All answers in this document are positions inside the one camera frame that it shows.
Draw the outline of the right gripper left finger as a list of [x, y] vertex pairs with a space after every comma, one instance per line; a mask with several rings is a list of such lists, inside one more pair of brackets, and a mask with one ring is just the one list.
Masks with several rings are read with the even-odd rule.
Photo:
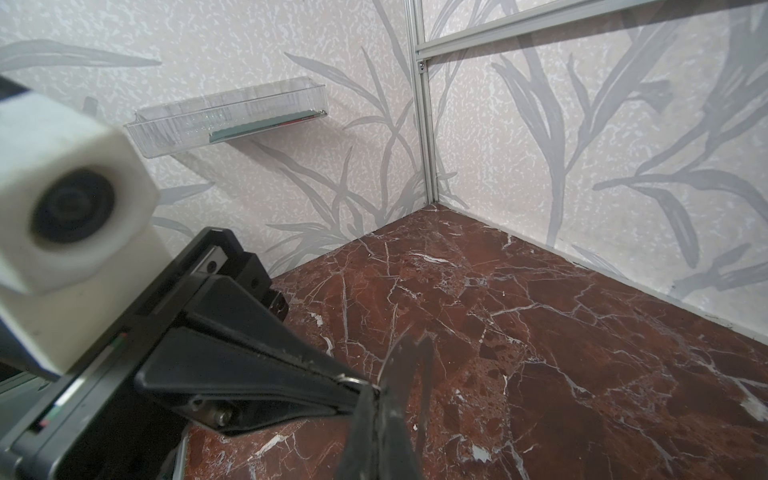
[[363, 389], [351, 416], [344, 450], [335, 479], [380, 479], [380, 392]]

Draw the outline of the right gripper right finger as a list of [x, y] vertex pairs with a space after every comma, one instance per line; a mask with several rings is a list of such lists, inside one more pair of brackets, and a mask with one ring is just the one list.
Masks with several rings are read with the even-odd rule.
[[[376, 414], [376, 474], [379, 479], [421, 479], [433, 387], [434, 344], [429, 335], [404, 336], [393, 347], [380, 377]], [[416, 439], [408, 429], [412, 390], [420, 387]]]

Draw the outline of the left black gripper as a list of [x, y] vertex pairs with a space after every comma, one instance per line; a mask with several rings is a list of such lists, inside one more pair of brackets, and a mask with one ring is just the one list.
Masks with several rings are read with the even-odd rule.
[[351, 414], [366, 379], [285, 326], [280, 299], [232, 231], [203, 229], [67, 373], [45, 377], [2, 436], [2, 477], [153, 479], [191, 421], [244, 435]]

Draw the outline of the clear plastic wall tray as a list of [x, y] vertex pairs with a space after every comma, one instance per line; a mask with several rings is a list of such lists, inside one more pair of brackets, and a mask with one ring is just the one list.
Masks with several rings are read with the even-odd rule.
[[144, 157], [155, 158], [327, 114], [326, 86], [296, 77], [139, 109], [125, 130]]

